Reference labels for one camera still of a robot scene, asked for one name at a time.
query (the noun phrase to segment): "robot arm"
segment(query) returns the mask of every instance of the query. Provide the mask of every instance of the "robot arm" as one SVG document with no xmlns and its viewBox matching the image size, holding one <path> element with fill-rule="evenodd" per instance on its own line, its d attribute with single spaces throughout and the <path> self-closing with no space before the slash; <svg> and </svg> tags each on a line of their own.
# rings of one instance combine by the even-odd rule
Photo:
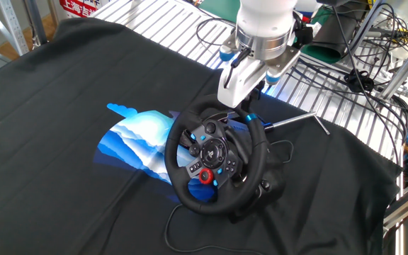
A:
<svg viewBox="0 0 408 255">
<path fill-rule="evenodd" d="M 238 67 L 226 68 L 220 78 L 218 100 L 231 108 L 242 102 L 266 77 L 276 84 L 297 60 L 300 51 L 289 47 L 297 0 L 241 0 L 237 28 L 220 48 L 225 57 L 251 50 Z"/>
</svg>

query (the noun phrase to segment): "steering wheel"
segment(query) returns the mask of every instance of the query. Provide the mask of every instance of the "steering wheel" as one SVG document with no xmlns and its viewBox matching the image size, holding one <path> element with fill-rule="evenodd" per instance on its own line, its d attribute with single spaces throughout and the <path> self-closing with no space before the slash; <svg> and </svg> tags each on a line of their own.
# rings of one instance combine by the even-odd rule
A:
<svg viewBox="0 0 408 255">
<path fill-rule="evenodd" d="M 255 193 L 264 173 L 267 139 L 261 121 L 254 115 L 234 109 L 245 120 L 252 141 L 252 153 L 246 166 L 246 178 L 241 183 L 232 177 L 242 169 L 237 148 L 227 140 L 224 126 L 214 120 L 202 120 L 204 110 L 226 111 L 216 95 L 198 98 L 187 107 L 171 127 L 166 141 L 165 165 L 178 199 L 188 209 L 204 215 L 223 215 L 234 212 Z M 195 144 L 190 153 L 195 159 L 187 166 L 177 164 L 177 147 L 184 130 L 191 131 Z M 199 175 L 201 183 L 214 185 L 217 199 L 206 203 L 196 199 L 188 189 L 188 182 Z"/>
</svg>

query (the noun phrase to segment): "robot end effector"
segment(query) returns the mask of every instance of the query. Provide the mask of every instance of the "robot end effector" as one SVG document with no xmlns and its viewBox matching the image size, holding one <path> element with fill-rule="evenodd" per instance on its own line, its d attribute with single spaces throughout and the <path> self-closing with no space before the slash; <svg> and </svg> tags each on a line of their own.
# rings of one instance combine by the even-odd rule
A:
<svg viewBox="0 0 408 255">
<path fill-rule="evenodd" d="M 241 52 L 220 77 L 221 103 L 237 107 L 262 79 L 276 85 L 295 64 L 300 47 L 312 41 L 312 29 L 304 27 L 293 11 L 296 3 L 297 0 L 240 1 L 237 28 L 220 47 L 223 61 Z M 294 32 L 298 41 L 289 46 Z"/>
</svg>

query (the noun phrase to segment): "red sign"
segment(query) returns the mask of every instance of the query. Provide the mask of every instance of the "red sign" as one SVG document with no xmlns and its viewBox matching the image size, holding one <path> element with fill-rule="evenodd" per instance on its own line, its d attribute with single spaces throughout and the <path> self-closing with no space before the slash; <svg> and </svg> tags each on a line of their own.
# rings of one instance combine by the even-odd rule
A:
<svg viewBox="0 0 408 255">
<path fill-rule="evenodd" d="M 85 2 L 89 1 L 94 6 L 90 6 Z M 95 11 L 97 11 L 97 5 L 99 5 L 100 1 L 93 1 L 93 0 L 59 0 L 59 4 L 61 4 L 62 8 L 65 11 L 68 11 L 78 17 L 88 17 Z"/>
</svg>

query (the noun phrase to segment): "black tablecloth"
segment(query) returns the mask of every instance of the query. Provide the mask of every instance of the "black tablecloth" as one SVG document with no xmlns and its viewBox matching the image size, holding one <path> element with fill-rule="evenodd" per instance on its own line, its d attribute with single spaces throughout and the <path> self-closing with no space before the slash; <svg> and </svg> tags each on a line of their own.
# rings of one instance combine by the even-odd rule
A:
<svg viewBox="0 0 408 255">
<path fill-rule="evenodd" d="M 55 39 L 0 69 L 0 254 L 174 254 L 163 231 L 173 188 L 126 164 L 96 162 L 124 117 L 181 111 L 216 93 L 220 71 L 127 28 L 95 19 L 60 24 Z M 270 122 L 302 111 L 263 96 Z M 379 254 L 400 169 L 341 127 L 312 119 L 268 136 L 295 145 L 281 199 L 236 225 L 180 209 L 171 242 L 265 254 Z M 207 250 L 201 254 L 227 254 Z"/>
</svg>

